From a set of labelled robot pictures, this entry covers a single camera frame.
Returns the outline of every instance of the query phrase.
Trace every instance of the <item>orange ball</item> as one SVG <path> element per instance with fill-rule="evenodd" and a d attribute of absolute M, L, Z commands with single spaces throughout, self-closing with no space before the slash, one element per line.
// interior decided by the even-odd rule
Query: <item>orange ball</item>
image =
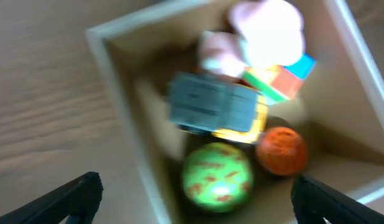
<path fill-rule="evenodd" d="M 302 137 L 284 127 L 270 129 L 257 144 L 256 154 L 265 169 L 283 176 L 297 174 L 308 161 Z"/>

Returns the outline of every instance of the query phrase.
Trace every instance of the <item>brown wooden floor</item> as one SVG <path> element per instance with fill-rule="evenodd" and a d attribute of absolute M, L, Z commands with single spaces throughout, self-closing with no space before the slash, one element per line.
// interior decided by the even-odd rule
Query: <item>brown wooden floor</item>
<path fill-rule="evenodd" d="M 96 223 L 155 223 L 84 34 L 152 2 L 0 0 L 0 215 L 95 170 Z M 384 23 L 384 1 L 349 2 L 367 35 Z"/>

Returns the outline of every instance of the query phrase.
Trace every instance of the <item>colorful cube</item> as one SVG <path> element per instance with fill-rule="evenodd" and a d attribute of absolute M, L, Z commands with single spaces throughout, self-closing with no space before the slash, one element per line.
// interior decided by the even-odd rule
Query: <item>colorful cube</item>
<path fill-rule="evenodd" d="M 249 68 L 243 75 L 243 80 L 262 92 L 270 104 L 281 103 L 297 95 L 315 64 L 313 58 L 304 54 L 294 65 L 285 67 L 275 65 L 259 72 Z"/>

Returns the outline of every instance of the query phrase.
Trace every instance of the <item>green ball with red spots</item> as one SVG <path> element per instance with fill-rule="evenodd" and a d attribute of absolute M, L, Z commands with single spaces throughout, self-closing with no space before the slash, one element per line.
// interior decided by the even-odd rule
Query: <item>green ball with red spots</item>
<path fill-rule="evenodd" d="M 182 171 L 186 196 L 211 212 L 228 212 L 245 202 L 252 184 L 250 162 L 244 153 L 220 142 L 193 152 Z"/>

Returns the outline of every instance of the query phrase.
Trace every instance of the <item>pink toy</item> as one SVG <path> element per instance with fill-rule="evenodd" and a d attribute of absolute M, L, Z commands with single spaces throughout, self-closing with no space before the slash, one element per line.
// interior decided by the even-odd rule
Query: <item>pink toy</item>
<path fill-rule="evenodd" d="M 240 52 L 238 36 L 226 32 L 203 32 L 199 60 L 203 70 L 231 82 L 237 82 L 247 66 Z"/>
<path fill-rule="evenodd" d="M 305 51 L 304 20 L 286 1 L 239 2 L 230 11 L 229 20 L 244 38 L 240 47 L 255 69 L 292 65 Z"/>

